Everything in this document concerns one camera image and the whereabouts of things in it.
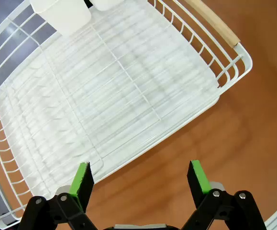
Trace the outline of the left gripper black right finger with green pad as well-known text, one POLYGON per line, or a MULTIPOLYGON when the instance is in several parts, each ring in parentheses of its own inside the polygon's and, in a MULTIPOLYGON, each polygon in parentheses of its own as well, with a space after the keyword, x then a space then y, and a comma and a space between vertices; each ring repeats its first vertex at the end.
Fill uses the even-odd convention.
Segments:
POLYGON ((234 195, 212 188, 199 160, 190 161, 188 184, 196 210, 182 227, 183 230, 207 230, 214 220, 223 220, 230 230, 265 230, 253 195, 246 190, 234 195))

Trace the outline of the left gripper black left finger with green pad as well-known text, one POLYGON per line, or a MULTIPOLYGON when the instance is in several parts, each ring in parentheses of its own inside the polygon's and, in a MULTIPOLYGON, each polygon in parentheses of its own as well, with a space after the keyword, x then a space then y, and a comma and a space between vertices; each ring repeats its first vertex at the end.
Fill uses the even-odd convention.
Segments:
POLYGON ((55 230, 59 224, 67 223, 73 230, 95 230, 86 215, 93 185, 90 163, 81 163, 67 192, 49 200, 43 196, 29 200, 18 229, 55 230))

